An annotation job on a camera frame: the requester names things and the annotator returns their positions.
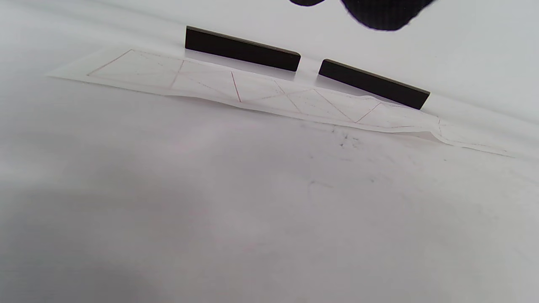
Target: black rectangular block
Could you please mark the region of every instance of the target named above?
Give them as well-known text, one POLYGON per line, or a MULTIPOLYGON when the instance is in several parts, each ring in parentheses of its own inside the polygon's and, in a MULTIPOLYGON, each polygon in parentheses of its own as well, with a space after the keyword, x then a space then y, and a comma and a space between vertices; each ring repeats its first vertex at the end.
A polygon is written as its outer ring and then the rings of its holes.
POLYGON ((187 26, 185 48, 218 56, 297 71, 300 54, 187 26))
POLYGON ((415 109, 421 109, 430 95, 430 92, 423 89, 329 59, 322 62, 318 74, 415 109))

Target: black bar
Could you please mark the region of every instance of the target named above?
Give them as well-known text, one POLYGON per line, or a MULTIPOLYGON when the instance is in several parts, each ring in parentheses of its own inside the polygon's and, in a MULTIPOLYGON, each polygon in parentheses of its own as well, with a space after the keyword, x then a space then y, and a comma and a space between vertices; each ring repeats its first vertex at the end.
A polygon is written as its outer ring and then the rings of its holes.
POLYGON ((421 109, 430 92, 326 59, 318 74, 377 94, 400 104, 421 109))
POLYGON ((301 58, 296 52, 191 26, 187 26, 185 48, 293 72, 298 70, 301 58))

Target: white surface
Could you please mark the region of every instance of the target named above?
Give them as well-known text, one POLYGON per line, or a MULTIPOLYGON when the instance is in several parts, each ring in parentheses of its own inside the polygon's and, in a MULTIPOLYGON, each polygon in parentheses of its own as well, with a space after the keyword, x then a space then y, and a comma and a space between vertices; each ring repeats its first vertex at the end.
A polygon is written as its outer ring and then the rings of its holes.
POLYGON ((386 133, 428 132, 440 142, 520 156, 503 138, 371 96, 299 85, 235 68, 123 46, 101 50, 47 75, 159 95, 195 97, 266 113, 386 133))
POLYGON ((536 163, 47 78, 136 35, 0 24, 1 302, 539 297, 536 163))
POLYGON ((338 0, 99 0, 330 58, 436 94, 539 122, 535 0, 437 0, 393 33, 369 30, 338 0))

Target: white background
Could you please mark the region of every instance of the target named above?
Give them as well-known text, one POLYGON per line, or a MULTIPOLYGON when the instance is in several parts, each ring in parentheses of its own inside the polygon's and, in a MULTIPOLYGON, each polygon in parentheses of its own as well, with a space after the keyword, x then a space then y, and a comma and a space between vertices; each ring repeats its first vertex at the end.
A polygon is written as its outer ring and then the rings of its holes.
POLYGON ((436 0, 409 26, 378 32, 338 0, 101 0, 331 58, 436 94, 539 122, 539 2, 436 0))
POLYGON ((536 162, 47 78, 181 49, 54 3, 0 3, 1 302, 536 302, 536 162))

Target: black object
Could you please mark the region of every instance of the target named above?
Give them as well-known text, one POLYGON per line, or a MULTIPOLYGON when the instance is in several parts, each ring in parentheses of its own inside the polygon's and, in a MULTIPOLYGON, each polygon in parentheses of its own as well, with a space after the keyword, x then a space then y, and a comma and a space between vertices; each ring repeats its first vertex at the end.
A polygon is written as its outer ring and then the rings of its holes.
POLYGON ((248 61, 288 71, 297 71, 300 54, 236 37, 187 26, 185 48, 248 61))
POLYGON ((430 92, 326 59, 318 74, 377 94, 400 104, 421 109, 430 92))
MULTIPOLYGON (((324 0, 290 0, 313 6, 324 0)), ((434 0, 341 0, 347 10, 363 25, 375 30, 396 31, 408 24, 434 0)))

